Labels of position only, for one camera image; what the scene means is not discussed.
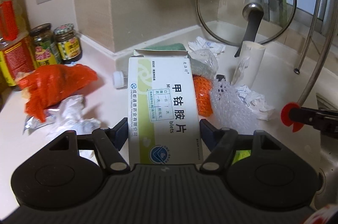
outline red mesh bag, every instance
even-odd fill
[[[25,112],[46,121],[43,110],[71,96],[75,91],[97,80],[97,74],[91,68],[77,64],[41,66],[19,81],[21,89],[28,88],[30,99]]]
[[[211,82],[201,76],[194,76],[193,80],[198,114],[204,117],[209,117],[212,114],[209,95],[209,92],[212,88]]]

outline black handle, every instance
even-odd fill
[[[92,135],[100,165],[108,173],[125,173],[130,171],[129,165],[114,147],[104,130],[96,129]]]
[[[202,140],[211,154],[202,163],[199,170],[203,173],[221,173],[233,158],[238,133],[229,128],[218,130],[205,119],[200,121],[200,129]]]
[[[243,41],[251,41],[251,42],[255,41],[258,28],[261,24],[263,16],[264,16],[263,11],[259,11],[259,10],[250,11],[249,16],[248,16],[248,26],[246,27]],[[241,53],[243,41],[241,45],[239,46],[236,54],[234,55],[235,57],[239,57],[239,54]]]

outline bubble wrap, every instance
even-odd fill
[[[236,88],[225,80],[213,81],[210,100],[213,113],[221,128],[231,128],[239,134],[248,135],[252,135],[259,129],[253,112],[239,98]]]

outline glass jar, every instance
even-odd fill
[[[54,30],[57,47],[64,64],[76,62],[82,57],[80,40],[76,36],[74,24],[66,24]]]
[[[29,35],[34,39],[35,59],[39,66],[61,64],[59,50],[54,41],[50,23],[33,28]]]
[[[0,70],[14,91],[21,90],[16,82],[18,73],[30,73],[36,69],[31,45],[28,32],[20,33],[13,41],[0,41]]]

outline tissue paper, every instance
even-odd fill
[[[241,100],[246,103],[257,119],[268,121],[274,117],[275,109],[267,104],[263,94],[250,90],[246,85],[236,89]]]
[[[188,43],[192,51],[197,51],[199,49],[209,49],[215,56],[220,54],[225,50],[225,45],[221,43],[212,42],[202,37],[197,37],[195,42]]]
[[[64,99],[59,106],[59,111],[55,113],[55,123],[47,139],[52,141],[57,136],[68,130],[76,131],[76,134],[91,134],[95,129],[100,128],[101,121],[91,118],[84,119],[82,116],[83,95],[74,95]],[[93,151],[80,151],[80,155],[85,158],[93,156]]]

